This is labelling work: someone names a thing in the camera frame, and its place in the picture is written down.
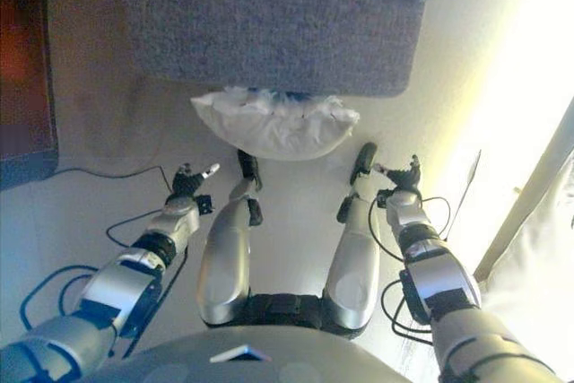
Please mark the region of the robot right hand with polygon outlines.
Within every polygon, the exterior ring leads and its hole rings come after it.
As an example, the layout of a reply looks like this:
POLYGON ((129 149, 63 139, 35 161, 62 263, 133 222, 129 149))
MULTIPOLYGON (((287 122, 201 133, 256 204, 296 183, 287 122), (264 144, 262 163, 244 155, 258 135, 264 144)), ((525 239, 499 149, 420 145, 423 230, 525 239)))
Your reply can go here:
POLYGON ((380 163, 375 163, 373 169, 387 177, 399 190, 419 193, 419 183, 421 181, 421 164, 419 158, 414 154, 409 163, 408 170, 391 170, 380 163))

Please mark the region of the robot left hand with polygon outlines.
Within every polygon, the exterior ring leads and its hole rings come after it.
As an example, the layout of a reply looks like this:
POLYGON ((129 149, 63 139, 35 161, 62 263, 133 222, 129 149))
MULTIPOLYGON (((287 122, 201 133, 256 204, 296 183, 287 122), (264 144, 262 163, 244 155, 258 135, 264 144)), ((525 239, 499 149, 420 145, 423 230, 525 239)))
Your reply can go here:
POLYGON ((193 197, 198 188, 216 172, 219 171, 221 165, 214 163, 206 170, 193 172, 189 163, 183 163, 179 166, 173 181, 172 181, 172 194, 174 196, 191 196, 193 197))

